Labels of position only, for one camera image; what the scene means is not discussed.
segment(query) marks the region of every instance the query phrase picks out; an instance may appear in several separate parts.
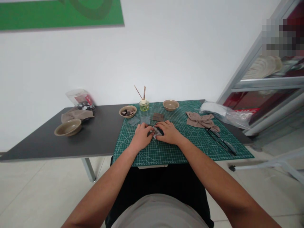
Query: cutting mat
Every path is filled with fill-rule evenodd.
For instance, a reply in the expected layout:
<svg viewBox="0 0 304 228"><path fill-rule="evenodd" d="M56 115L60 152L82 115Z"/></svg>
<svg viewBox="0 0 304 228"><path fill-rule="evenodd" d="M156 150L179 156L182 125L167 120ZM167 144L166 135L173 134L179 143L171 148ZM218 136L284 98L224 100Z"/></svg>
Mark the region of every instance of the cutting mat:
<svg viewBox="0 0 304 228"><path fill-rule="evenodd" d="M199 112L199 108L201 106L200 101L179 101L179 104L179 108L172 112L165 110L162 102L150 103L150 109L147 112L140 111L139 104L131 105L134 105L137 108L135 116L138 119L143 116L150 116L151 126L154 126L157 122L152 120L154 112L164 114L164 120L172 122L183 136L188 138L195 146L201 149L214 161L254 158L244 145L241 144L218 119L214 118L213 121L215 125L220 127L221 138L234 146L237 150L237 156L232 156L218 145L205 128L196 128L186 124L188 116L185 112ZM121 155L121 153L129 146L134 136L137 124L132 126L128 123L129 120L130 119L124 119L123 121L115 147L113 162L116 161L119 155ZM153 138L151 143L138 153L132 166L179 164L187 162L187 159L177 146L170 145Z"/></svg>

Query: reed diffuser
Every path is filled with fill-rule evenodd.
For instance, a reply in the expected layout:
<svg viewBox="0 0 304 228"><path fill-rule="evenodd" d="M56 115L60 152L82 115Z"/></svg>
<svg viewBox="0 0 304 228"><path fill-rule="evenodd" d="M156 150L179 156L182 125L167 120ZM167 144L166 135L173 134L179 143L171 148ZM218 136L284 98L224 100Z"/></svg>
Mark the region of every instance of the reed diffuser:
<svg viewBox="0 0 304 228"><path fill-rule="evenodd" d="M148 111L149 110L149 102L146 100L146 87L144 86L143 88L143 98L142 96L140 95L139 91L137 90L136 86L134 85L136 91L138 92L140 98L141 98L141 101L139 102L139 109L141 111Z"/></svg>

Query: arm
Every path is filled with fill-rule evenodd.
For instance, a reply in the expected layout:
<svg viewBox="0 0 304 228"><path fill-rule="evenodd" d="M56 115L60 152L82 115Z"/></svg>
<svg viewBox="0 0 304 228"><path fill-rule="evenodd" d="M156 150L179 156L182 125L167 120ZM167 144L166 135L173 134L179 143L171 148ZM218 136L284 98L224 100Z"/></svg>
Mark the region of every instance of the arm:
<svg viewBox="0 0 304 228"><path fill-rule="evenodd" d="M62 228L100 228L112 208L128 171L139 153L150 142L154 133L145 123L139 124L129 147L88 191L68 217Z"/></svg>
<svg viewBox="0 0 304 228"><path fill-rule="evenodd" d="M157 140L175 144L181 149L232 227L280 227L233 177L179 133L172 123L168 120L158 122L156 127L164 132L164 136L157 136Z"/></svg>

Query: bowl of stones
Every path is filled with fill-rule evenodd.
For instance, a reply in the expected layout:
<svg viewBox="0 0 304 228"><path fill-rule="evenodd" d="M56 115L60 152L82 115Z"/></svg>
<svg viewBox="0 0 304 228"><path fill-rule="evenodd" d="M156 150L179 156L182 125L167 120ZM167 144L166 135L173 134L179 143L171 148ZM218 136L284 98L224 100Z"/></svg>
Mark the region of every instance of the bowl of stones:
<svg viewBox="0 0 304 228"><path fill-rule="evenodd" d="M124 106L119 110L119 114L127 119L130 119L133 116L135 116L136 112L137 112L137 108L133 105Z"/></svg>

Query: left hand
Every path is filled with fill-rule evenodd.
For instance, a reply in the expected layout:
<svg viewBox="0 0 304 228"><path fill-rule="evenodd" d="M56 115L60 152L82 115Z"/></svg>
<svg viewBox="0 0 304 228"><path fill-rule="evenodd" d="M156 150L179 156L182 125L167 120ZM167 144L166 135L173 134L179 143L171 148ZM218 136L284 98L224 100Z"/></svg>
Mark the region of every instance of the left hand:
<svg viewBox="0 0 304 228"><path fill-rule="evenodd" d="M129 148L134 151L136 154L139 153L142 149L146 148L147 145L151 142L151 139L154 135L154 129L152 126L148 126L145 123L139 124L135 130L135 135L129 145Z"/></svg>

